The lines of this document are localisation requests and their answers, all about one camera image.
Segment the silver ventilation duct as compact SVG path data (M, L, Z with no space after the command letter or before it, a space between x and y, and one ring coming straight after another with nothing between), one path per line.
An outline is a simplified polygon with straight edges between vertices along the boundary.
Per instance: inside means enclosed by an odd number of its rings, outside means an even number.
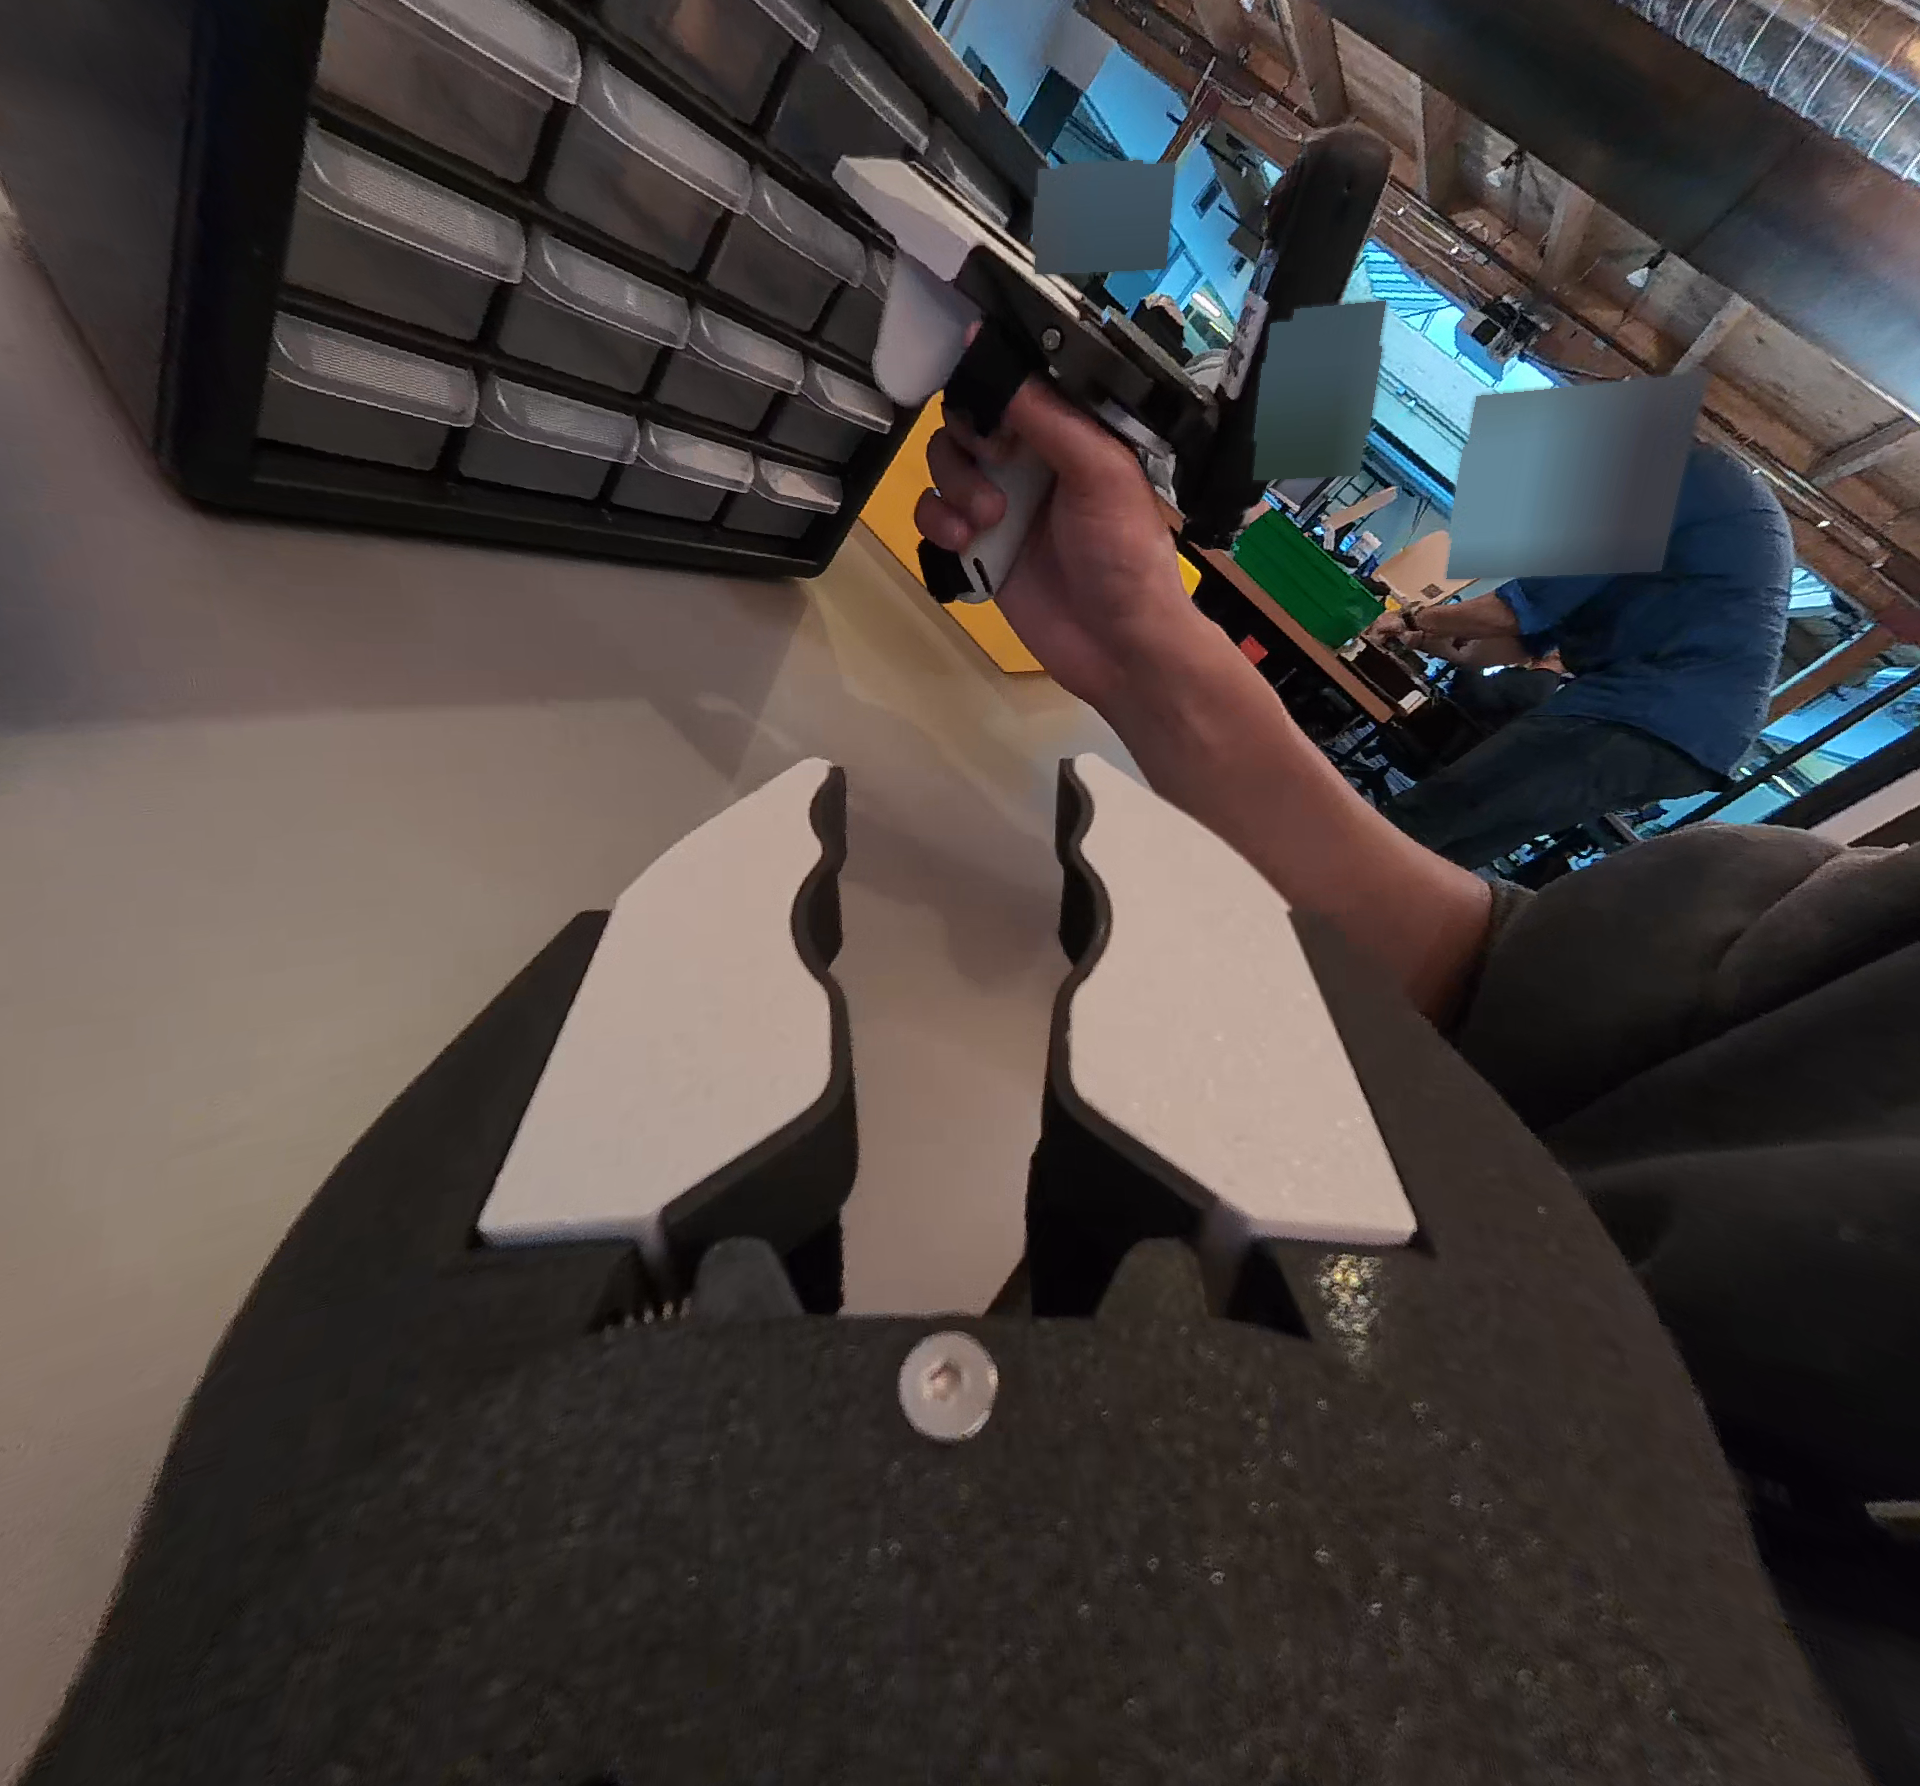
M1916 408L1916 17L1889 0L1316 0Z

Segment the person's grey hoodie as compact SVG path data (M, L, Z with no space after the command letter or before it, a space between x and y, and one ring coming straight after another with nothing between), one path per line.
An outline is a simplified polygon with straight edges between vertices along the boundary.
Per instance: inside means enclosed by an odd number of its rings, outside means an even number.
M1916 1140L1555 1147L1625 1255L1807 1630L1916 1657Z

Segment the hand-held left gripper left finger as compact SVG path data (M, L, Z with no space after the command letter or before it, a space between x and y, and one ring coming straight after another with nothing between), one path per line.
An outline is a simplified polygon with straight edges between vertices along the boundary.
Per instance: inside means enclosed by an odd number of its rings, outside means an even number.
M803 760L613 902L475 1219L498 1249L620 1243L661 1298L762 1241L841 1298L859 1169L843 923L847 779Z

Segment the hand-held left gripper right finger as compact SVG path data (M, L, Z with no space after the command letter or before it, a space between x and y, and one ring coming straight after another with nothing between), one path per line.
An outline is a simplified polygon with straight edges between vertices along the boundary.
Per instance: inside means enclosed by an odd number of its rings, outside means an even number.
M1036 1315L1093 1315L1149 1241L1219 1315L1292 1315L1281 1245L1383 1252L1419 1224L1281 895L1093 753L1059 764L1068 959L1027 1174Z

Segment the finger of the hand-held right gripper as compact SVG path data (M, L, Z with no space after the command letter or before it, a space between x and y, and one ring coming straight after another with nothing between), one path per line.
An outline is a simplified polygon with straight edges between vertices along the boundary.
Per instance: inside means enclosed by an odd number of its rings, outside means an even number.
M911 163L843 157L834 182L897 250L945 285L957 285L975 256L1036 280L1028 248Z

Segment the green plastic bin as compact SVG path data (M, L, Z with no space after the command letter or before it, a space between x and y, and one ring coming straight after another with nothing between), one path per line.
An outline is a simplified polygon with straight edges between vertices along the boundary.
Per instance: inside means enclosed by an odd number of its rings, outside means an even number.
M1324 645L1347 645L1385 611L1369 581L1281 510L1270 507L1240 528L1232 562Z

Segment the person's right hand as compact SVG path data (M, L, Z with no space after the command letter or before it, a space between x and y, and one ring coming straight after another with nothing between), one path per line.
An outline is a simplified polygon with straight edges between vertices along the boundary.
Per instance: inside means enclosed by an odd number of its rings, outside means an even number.
M1006 477L1032 459L1051 477L997 590L1012 629L1116 732L1139 693L1160 693L1192 648L1186 595L1159 495L1136 457L1041 378L1009 402L992 433L945 404L929 442L931 485L916 527L964 555L1006 517Z

